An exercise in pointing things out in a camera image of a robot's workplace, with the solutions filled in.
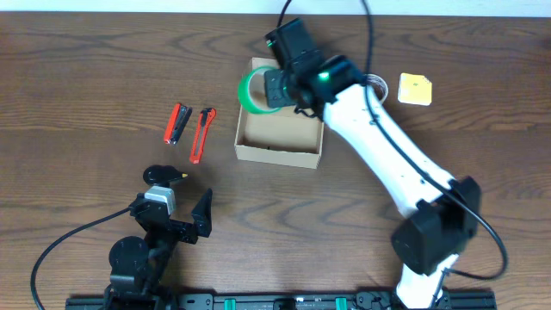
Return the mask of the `white tape roll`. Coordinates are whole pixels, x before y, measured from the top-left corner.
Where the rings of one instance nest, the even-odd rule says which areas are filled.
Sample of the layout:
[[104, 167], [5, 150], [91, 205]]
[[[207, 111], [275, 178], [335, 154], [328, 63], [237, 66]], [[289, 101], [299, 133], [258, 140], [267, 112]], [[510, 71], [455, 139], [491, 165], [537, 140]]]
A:
[[373, 73], [367, 75], [367, 82], [367, 102], [373, 103], [377, 99], [379, 104], [383, 104], [388, 96], [387, 82], [382, 77]]

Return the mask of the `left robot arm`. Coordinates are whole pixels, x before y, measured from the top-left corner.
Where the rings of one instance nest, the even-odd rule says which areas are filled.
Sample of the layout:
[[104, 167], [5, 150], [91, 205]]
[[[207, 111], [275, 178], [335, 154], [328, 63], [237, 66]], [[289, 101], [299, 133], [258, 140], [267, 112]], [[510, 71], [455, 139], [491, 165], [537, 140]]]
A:
[[196, 244], [212, 232], [213, 191], [208, 189], [196, 204], [191, 223], [173, 220], [176, 209], [172, 189], [153, 186], [137, 194], [130, 215], [145, 230], [145, 237], [129, 236], [117, 241], [108, 260], [110, 285], [105, 309], [177, 309], [178, 301], [161, 279], [179, 243]]

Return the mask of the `cardboard box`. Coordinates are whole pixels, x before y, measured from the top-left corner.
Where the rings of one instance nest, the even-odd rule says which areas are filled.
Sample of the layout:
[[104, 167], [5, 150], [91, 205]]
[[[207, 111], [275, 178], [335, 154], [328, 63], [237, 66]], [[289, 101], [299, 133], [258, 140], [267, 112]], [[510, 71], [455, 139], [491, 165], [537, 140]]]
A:
[[[274, 59], [252, 58], [242, 77], [260, 66], [276, 69], [278, 64]], [[291, 107], [256, 115], [240, 104], [234, 149], [239, 160], [315, 169], [322, 154], [323, 136], [320, 121], [297, 115]]]

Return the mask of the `red utility knife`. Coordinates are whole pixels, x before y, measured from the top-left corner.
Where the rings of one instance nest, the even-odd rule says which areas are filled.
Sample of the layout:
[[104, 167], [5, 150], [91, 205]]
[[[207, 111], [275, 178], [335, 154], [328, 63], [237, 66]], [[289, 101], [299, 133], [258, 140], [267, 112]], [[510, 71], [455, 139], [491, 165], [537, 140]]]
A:
[[201, 162], [208, 129], [216, 115], [217, 111], [215, 108], [205, 108], [200, 112], [193, 145], [189, 156], [189, 161], [192, 164], [199, 164]]

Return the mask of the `red black stapler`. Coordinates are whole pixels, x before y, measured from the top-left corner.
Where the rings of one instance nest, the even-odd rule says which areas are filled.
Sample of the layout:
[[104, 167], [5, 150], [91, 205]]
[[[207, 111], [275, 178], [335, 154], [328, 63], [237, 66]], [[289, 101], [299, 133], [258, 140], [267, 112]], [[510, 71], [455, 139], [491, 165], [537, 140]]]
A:
[[182, 105], [179, 102], [174, 106], [164, 131], [163, 141], [165, 144], [175, 145], [180, 140], [191, 114], [191, 107]]

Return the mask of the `black tape measure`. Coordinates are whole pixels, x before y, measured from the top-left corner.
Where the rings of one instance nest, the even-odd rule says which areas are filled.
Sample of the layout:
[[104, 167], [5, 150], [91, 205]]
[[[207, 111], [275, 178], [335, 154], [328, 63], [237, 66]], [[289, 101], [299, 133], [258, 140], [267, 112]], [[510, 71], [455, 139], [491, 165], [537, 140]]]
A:
[[143, 180], [150, 186], [169, 188], [172, 183], [179, 182], [188, 175], [171, 165], [152, 165], [143, 172]]

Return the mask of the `green tape roll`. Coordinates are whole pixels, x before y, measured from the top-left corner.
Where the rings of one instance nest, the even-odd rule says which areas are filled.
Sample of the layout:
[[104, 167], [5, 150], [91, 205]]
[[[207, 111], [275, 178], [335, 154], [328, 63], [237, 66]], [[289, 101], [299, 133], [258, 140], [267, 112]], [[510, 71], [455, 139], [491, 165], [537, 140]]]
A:
[[249, 113], [256, 115], [273, 114], [280, 108], [270, 108], [265, 90], [264, 73], [274, 70], [271, 66], [260, 66], [245, 74], [238, 85], [238, 100]]

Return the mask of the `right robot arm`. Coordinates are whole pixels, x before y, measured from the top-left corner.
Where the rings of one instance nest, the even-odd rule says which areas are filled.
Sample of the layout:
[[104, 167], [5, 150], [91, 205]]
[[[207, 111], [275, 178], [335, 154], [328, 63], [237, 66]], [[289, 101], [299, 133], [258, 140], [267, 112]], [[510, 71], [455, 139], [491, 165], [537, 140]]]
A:
[[479, 185], [429, 159], [344, 56], [269, 68], [263, 78], [270, 107], [311, 109], [379, 178], [404, 217], [391, 237], [404, 265], [396, 295], [410, 309], [435, 305], [444, 276], [477, 233]]

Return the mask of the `yellow spiral notepad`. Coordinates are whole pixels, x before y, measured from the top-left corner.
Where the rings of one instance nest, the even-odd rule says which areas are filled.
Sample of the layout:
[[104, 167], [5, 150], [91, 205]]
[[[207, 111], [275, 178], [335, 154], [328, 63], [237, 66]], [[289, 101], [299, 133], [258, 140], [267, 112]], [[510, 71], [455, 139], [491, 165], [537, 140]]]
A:
[[399, 76], [398, 101], [429, 106], [432, 103], [432, 82], [424, 75], [401, 73]]

